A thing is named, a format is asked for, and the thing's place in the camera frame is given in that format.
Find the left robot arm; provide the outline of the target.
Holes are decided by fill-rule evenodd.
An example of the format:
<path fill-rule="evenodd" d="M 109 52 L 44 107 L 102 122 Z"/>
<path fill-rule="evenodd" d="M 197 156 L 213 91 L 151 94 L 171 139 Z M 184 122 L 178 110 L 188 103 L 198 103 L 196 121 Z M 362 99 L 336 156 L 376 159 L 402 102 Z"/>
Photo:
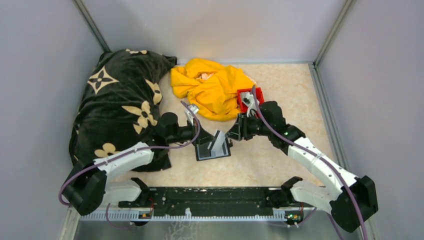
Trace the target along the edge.
<path fill-rule="evenodd" d="M 146 140 L 118 153 L 77 163 L 59 189 L 59 202 L 75 208 L 81 216 L 91 214 L 102 205 L 130 203 L 132 206 L 146 206 L 150 193 L 139 178 L 127 181 L 115 179 L 134 169 L 151 167 L 158 157 L 167 156 L 169 150 L 190 144 L 199 147 L 217 140 L 216 136 L 203 129 L 193 110 L 186 110 L 185 115 L 186 125 L 180 126 L 177 115 L 166 112 Z"/>

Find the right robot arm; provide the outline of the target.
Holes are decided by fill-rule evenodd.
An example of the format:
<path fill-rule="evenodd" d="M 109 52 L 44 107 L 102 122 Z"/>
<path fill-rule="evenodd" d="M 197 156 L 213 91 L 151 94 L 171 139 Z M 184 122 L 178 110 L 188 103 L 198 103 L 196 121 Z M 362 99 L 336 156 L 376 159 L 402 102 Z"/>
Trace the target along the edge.
<path fill-rule="evenodd" d="M 295 125 L 286 123 L 282 109 L 267 101 L 254 114 L 239 113 L 226 133 L 232 140 L 266 136 L 271 144 L 304 166 L 321 186 L 294 176 L 281 186 L 287 206 L 306 203 L 331 215 L 344 231 L 353 233 L 378 210 L 376 185 L 367 175 L 358 177 L 328 158 Z"/>

